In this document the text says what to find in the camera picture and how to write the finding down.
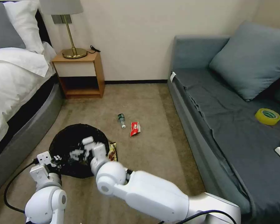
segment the gray sofa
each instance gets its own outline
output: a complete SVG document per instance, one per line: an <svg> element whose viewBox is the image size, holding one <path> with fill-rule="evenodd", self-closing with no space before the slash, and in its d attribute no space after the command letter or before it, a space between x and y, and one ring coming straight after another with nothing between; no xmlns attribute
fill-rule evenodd
<svg viewBox="0 0 280 224"><path fill-rule="evenodd" d="M280 122L254 117L263 107L280 114L280 104L266 92L245 102L209 69L228 40L176 36L169 90L207 192L239 205L242 223L280 223Z"/></svg>

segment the wall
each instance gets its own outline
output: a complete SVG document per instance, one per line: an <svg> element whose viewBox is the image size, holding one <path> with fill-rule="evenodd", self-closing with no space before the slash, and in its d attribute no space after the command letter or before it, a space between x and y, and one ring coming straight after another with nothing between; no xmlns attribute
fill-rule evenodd
<svg viewBox="0 0 280 224"><path fill-rule="evenodd" d="M262 0L253 21L280 29L280 0Z"/></svg>
<svg viewBox="0 0 280 224"><path fill-rule="evenodd" d="M102 51L106 80L167 79L175 35L232 34L259 0L81 0L72 15L76 47ZM65 25L44 15L56 51L70 48Z"/></svg>

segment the carpet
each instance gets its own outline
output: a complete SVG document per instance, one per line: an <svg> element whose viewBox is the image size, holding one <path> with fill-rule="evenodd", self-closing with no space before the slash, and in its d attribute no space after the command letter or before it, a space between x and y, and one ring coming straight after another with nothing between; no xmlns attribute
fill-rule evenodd
<svg viewBox="0 0 280 224"><path fill-rule="evenodd" d="M130 128L121 129L119 113L125 115L127 124L139 122L141 133L130 137ZM65 100L53 126L18 170L47 151L60 130L78 123L94 126L116 142L119 161L125 167L165 178L188 195L205 191L167 84L107 85L102 99ZM93 177L62 176L62 182L68 196L65 224L158 223L124 201L100 194ZM4 205L5 186L0 189L0 224L25 223L23 214ZM11 185L9 203L24 209L34 192L35 184L26 170Z"/></svg>

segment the black trash bin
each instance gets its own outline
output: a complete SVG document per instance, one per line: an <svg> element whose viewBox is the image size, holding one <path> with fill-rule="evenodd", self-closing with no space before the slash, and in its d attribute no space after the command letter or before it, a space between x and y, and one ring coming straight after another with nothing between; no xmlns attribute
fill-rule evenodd
<svg viewBox="0 0 280 224"><path fill-rule="evenodd" d="M67 126L61 130L53 139L49 152L51 156L59 155L61 159L61 167L59 174L72 176L76 178L87 178L93 176L91 172L90 162L92 155L87 161L76 161L70 158L70 152L83 147L82 140L87 137L93 137L94 142L105 144L106 152L109 152L109 142L107 137L99 129L87 124L74 124Z"/></svg>

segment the green bottle label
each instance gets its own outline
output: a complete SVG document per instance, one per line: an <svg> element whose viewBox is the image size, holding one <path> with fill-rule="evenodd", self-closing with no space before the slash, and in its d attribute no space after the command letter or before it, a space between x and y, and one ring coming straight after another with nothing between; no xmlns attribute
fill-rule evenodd
<svg viewBox="0 0 280 224"><path fill-rule="evenodd" d="M124 118L124 114L119 114L119 115L117 115L118 116L118 120L120 119L120 118Z"/></svg>

